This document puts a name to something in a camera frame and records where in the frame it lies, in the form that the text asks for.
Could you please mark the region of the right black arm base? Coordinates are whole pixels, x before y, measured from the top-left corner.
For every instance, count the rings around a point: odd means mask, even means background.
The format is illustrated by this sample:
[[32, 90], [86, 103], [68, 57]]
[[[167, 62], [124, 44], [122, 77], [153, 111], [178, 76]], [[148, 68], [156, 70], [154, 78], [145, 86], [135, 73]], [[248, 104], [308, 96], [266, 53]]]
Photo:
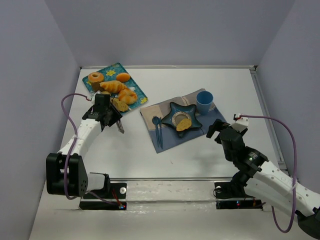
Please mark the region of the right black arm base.
[[216, 199], [217, 210], [263, 209], [265, 202], [247, 195], [243, 188], [231, 182], [216, 182], [213, 196]]

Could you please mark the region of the oval seeded bread slice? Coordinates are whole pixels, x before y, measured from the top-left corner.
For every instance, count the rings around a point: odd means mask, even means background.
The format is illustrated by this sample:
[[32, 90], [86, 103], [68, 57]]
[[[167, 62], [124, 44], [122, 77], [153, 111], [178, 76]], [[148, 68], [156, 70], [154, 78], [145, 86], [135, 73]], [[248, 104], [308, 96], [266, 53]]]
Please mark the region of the oval seeded bread slice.
[[129, 109], [129, 106], [125, 102], [119, 100], [118, 98], [114, 98], [112, 100], [112, 104], [119, 112], [122, 113], [126, 112]]

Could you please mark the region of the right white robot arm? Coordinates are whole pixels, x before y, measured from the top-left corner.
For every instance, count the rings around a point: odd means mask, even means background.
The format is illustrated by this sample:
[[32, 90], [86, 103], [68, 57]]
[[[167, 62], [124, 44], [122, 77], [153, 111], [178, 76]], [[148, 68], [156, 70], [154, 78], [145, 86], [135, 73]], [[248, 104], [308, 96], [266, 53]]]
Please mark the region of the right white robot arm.
[[249, 126], [247, 115], [237, 114], [234, 123], [220, 119], [209, 126], [206, 134], [222, 145], [225, 159], [238, 172], [230, 182], [218, 183], [213, 191], [217, 199], [255, 197], [297, 220], [300, 229], [312, 238], [320, 238], [320, 195], [288, 176], [258, 150], [243, 140]]

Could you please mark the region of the brown bread slice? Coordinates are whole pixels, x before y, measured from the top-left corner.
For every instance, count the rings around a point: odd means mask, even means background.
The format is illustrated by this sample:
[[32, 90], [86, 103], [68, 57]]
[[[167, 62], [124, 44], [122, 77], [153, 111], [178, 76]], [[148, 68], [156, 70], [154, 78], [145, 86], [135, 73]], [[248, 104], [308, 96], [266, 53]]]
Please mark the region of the brown bread slice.
[[189, 118], [184, 118], [176, 125], [176, 131], [182, 132], [189, 129], [191, 126], [192, 121]]

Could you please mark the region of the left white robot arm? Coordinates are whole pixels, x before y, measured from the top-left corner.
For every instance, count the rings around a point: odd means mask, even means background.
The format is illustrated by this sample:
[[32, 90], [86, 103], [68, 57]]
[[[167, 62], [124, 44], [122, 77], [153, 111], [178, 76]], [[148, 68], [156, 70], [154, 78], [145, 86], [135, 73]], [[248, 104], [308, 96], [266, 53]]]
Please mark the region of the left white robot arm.
[[111, 102], [109, 94], [97, 93], [87, 98], [91, 107], [84, 113], [80, 125], [76, 126], [69, 113], [63, 113], [71, 123], [74, 134], [57, 153], [46, 158], [46, 189], [50, 195], [65, 196], [69, 200], [86, 194], [97, 197], [107, 195], [111, 180], [106, 173], [88, 173], [84, 158], [96, 138], [106, 127], [117, 125], [123, 133], [121, 113]]

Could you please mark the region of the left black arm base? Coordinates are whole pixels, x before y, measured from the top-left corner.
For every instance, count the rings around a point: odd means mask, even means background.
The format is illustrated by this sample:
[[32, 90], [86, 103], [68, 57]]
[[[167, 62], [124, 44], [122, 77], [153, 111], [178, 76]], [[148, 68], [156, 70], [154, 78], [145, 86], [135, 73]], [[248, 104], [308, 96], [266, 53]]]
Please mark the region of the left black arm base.
[[127, 182], [111, 181], [109, 191], [92, 190], [79, 202], [81, 210], [88, 211], [125, 211], [127, 209]]

